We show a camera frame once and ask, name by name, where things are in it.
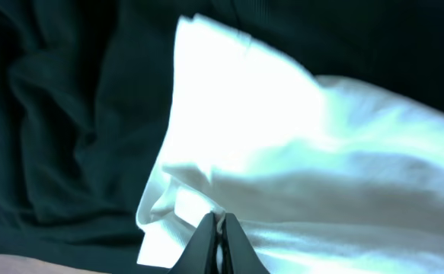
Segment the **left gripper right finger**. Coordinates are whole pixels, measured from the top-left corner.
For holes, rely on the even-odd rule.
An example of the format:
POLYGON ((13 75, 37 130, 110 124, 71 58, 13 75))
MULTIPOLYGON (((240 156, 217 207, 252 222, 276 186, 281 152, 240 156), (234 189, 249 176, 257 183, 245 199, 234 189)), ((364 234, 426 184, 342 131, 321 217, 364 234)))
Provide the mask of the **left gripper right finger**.
POLYGON ((269 274, 232 213, 222 224, 221 248, 223 274, 269 274))

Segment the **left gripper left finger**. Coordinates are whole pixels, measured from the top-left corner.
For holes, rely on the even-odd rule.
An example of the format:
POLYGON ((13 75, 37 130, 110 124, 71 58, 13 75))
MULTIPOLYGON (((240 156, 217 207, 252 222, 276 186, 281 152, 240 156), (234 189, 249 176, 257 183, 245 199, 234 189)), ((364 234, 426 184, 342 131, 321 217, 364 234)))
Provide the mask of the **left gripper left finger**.
POLYGON ((206 214, 168 274, 218 274, 216 217, 206 214))

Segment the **white polo shirt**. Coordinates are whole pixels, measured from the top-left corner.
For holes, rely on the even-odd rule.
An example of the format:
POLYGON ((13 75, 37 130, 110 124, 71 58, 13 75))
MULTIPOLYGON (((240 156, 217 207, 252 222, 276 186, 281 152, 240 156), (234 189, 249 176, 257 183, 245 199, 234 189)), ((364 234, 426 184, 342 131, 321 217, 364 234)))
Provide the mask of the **white polo shirt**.
POLYGON ((173 266, 209 212, 272 273, 444 273, 444 113, 182 17, 138 263, 173 266))

